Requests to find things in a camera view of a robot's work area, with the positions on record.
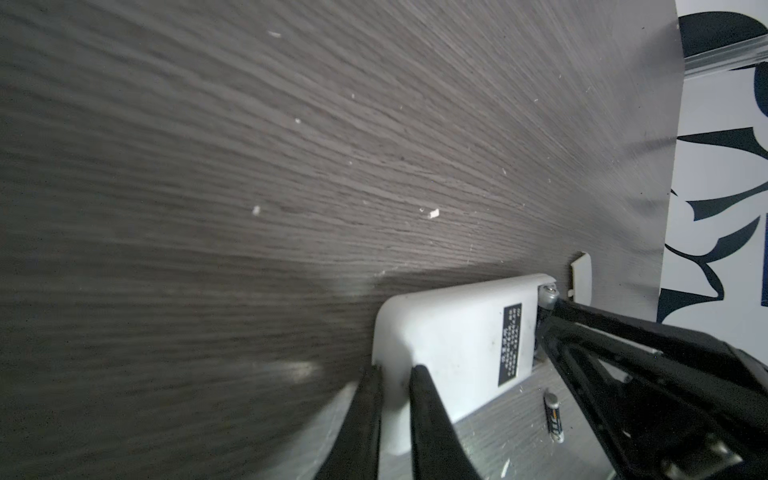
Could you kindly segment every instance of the black metal frame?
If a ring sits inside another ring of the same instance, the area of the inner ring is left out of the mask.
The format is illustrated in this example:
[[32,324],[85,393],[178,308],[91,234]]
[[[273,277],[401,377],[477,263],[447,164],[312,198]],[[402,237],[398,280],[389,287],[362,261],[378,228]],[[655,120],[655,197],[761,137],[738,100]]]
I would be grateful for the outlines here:
[[711,437],[743,461],[699,478],[768,478],[768,372],[746,353],[564,300],[538,336],[620,478],[667,480]]
[[[695,478],[768,478],[768,371],[762,363],[705,333],[565,300],[551,311],[540,309],[538,320],[538,343],[620,478],[691,478],[670,469],[691,459],[713,465]],[[605,365],[625,378],[614,378]],[[425,366],[412,369],[409,387],[413,478],[479,480]],[[378,477],[382,397],[381,370],[371,366],[315,478]],[[713,439],[721,450],[714,457]],[[739,461],[718,465],[718,455]]]

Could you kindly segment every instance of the black label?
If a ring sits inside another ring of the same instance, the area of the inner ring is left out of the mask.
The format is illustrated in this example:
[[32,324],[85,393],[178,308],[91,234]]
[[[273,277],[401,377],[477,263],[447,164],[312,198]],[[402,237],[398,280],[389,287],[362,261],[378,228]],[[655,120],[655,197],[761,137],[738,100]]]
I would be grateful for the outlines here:
[[498,367],[499,386],[518,375],[518,347],[520,346],[520,318],[522,313],[522,303],[504,308],[502,357]]

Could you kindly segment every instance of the dust speck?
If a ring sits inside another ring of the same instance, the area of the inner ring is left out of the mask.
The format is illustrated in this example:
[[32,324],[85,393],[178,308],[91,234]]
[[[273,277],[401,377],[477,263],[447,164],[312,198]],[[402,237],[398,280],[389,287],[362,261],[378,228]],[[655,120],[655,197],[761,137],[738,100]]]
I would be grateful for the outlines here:
[[507,470],[509,469],[509,458],[507,458],[507,461],[504,462],[504,466],[502,467],[502,478],[507,476]]

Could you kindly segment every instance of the wooden floor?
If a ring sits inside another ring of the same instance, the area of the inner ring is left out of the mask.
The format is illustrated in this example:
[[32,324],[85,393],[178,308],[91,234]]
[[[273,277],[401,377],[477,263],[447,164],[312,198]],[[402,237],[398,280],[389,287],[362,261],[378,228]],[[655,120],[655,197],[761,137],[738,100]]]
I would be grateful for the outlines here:
[[[655,316],[672,0],[11,0],[0,51],[2,478],[312,478],[399,293],[584,250]],[[580,415],[544,366],[458,430],[602,478]]]

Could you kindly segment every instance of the battery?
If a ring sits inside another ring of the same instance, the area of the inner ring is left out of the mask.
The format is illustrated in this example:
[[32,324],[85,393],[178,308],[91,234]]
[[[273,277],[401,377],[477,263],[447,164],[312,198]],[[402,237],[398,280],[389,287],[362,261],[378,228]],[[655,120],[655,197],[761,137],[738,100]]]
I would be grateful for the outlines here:
[[549,429],[549,435],[557,443],[562,443],[565,440],[565,435],[563,433],[563,424],[560,419],[560,402],[558,401],[558,396],[552,392],[545,392],[544,410],[547,414],[547,428]]

